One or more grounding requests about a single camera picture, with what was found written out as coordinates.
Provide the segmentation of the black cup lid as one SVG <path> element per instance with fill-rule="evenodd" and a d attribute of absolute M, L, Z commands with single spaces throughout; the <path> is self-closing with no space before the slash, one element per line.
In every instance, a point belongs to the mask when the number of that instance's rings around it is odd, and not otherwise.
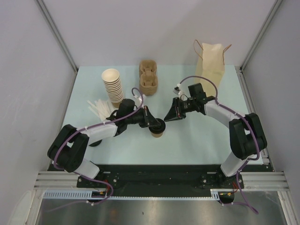
<path fill-rule="evenodd" d="M 149 127 L 149 131 L 156 135 L 162 134 L 166 128 L 165 122 L 160 118 L 156 118 L 156 120 L 159 122 L 159 125 Z"/>

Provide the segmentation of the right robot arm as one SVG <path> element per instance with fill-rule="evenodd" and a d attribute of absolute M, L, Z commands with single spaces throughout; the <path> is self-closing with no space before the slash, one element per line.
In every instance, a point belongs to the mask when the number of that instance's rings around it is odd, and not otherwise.
<path fill-rule="evenodd" d="M 267 140 L 257 114 L 240 114 L 216 102 L 215 97 L 206 96 L 200 83 L 188 86 L 190 97 L 181 95 L 172 99 L 172 106 L 164 118 L 165 122 L 182 120 L 186 113 L 198 112 L 210 116 L 229 129 L 231 153 L 220 166 L 222 173 L 216 176 L 221 188 L 233 183 L 233 175 L 250 161 L 256 159 L 261 150 L 267 147 Z"/>

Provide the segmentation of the single brown paper cup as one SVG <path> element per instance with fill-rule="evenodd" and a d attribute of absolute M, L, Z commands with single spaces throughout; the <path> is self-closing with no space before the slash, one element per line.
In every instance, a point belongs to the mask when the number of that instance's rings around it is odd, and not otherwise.
<path fill-rule="evenodd" d="M 161 137 L 161 136 L 163 135 L 163 133 L 164 133 L 164 132 L 160 132 L 160 133 L 153 133 L 153 132 L 151 132 L 151 135 L 152 135 L 153 137 L 155 137 L 155 138 L 159 138 L 159 137 Z"/>

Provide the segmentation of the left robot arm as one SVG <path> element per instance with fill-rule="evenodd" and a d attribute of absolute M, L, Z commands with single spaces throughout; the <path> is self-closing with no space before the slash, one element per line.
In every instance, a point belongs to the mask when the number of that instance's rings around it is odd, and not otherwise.
<path fill-rule="evenodd" d="M 47 156 L 60 169 L 87 177 L 87 182 L 97 188 L 103 184 L 104 178 L 99 173 L 99 167 L 84 158 L 87 147 L 98 146 L 103 139 L 122 134 L 132 124 L 148 128 L 152 135 L 159 136 L 166 127 L 162 119 L 154 118 L 146 105 L 137 108 L 133 100 L 126 98 L 101 126 L 80 131 L 70 124 L 65 125 L 50 146 Z"/>

